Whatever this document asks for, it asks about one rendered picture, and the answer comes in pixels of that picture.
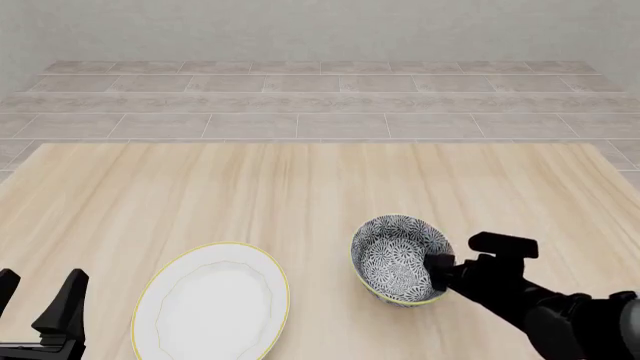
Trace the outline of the black white patterned bowl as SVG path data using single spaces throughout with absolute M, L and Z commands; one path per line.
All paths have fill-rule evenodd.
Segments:
M 454 254 L 435 227 L 408 215 L 381 215 L 366 221 L 351 241 L 351 263 L 363 286 L 389 305 L 414 308 L 444 295 L 424 266 L 428 255 Z

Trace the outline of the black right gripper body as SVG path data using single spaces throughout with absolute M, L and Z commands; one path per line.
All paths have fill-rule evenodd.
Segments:
M 452 269 L 449 288 L 474 302 L 498 302 L 523 287 L 524 259 L 480 254 Z

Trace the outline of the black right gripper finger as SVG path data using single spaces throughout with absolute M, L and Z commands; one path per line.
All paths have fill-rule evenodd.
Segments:
M 453 254 L 426 254 L 423 265 L 429 274 L 432 288 L 438 292 L 445 292 L 455 277 L 455 256 Z

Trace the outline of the white plate with yellow rim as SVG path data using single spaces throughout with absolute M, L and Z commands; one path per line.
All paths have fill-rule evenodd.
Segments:
M 262 249 L 215 242 L 171 260 L 135 305 L 137 360 L 263 360 L 283 332 L 290 287 Z

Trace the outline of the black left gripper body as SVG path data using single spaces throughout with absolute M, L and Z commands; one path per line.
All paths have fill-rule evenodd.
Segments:
M 0 343 L 0 360 L 81 360 L 84 341 L 68 340 L 62 345 Z

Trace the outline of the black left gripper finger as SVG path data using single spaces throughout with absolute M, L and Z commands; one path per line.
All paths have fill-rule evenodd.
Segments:
M 2 269 L 0 271 L 0 316 L 14 295 L 20 280 L 20 276 L 11 269 Z
M 32 328 L 40 333 L 41 344 L 64 344 L 85 341 L 84 304 L 89 276 L 82 269 L 73 269 L 61 289 L 38 317 Z

